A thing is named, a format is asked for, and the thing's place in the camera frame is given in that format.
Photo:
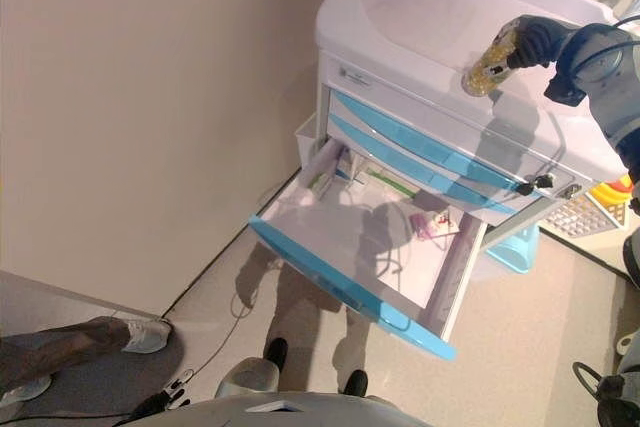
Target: blue drawer handle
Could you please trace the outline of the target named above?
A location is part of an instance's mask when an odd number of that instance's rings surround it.
[[[496,212],[501,212],[503,214],[515,214],[516,211],[511,207],[496,203],[484,195],[481,195],[462,184],[454,182],[444,175],[434,172],[417,160],[407,157],[379,140],[361,132],[337,115],[329,114],[329,117],[354,142],[364,147],[364,149],[374,157],[377,157],[386,164],[394,167],[404,175],[415,179],[424,185],[429,185],[453,199],[461,200],[482,208],[495,210]]]
[[[482,165],[477,160],[456,152],[451,147],[447,147],[342,92],[334,91],[334,94],[352,114],[365,124],[418,157],[468,179],[499,189],[515,191],[519,185],[518,182]]]
[[[452,360],[456,356],[455,349],[433,332],[376,297],[260,217],[252,216],[249,225],[278,255],[303,275],[387,332],[444,359]]]

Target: white sneaker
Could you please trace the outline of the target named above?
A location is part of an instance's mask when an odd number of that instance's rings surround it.
[[[32,380],[28,384],[16,387],[2,396],[0,399],[0,408],[15,404],[16,402],[26,402],[27,400],[35,399],[43,394],[50,385],[51,376],[45,375],[39,379]]]
[[[164,320],[126,320],[131,339],[123,352],[150,354],[163,349],[171,333],[171,324]]]

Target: beige floor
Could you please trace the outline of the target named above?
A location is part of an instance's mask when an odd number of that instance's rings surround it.
[[[334,392],[364,358],[370,393],[434,425],[596,425],[594,402],[571,363],[610,371],[613,339],[640,325],[636,292],[544,236],[528,275],[478,266],[454,329],[454,362],[375,326],[367,338],[366,323],[355,316],[344,340],[344,308],[294,272],[269,268],[270,260],[245,232],[170,313],[186,346],[180,368],[201,365],[248,313],[191,382],[192,400],[210,398],[235,362],[260,355],[268,336],[282,335],[291,349],[284,389]],[[237,292],[248,299],[254,292],[250,312]]]

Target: white cart top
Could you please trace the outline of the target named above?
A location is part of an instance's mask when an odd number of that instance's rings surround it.
[[[615,21],[611,9],[591,0],[325,0],[316,37],[329,55],[463,122],[502,134],[588,179],[617,179],[626,169],[592,119],[588,99],[572,108],[544,97],[553,66],[521,69],[494,100],[462,90],[465,68],[505,23],[522,14],[577,25]]]

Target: label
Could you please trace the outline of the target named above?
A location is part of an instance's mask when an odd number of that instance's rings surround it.
[[[369,79],[366,75],[347,67],[340,67],[340,77],[349,79],[354,84],[357,84],[360,87],[364,87],[365,89],[370,88],[372,84],[371,79]]]

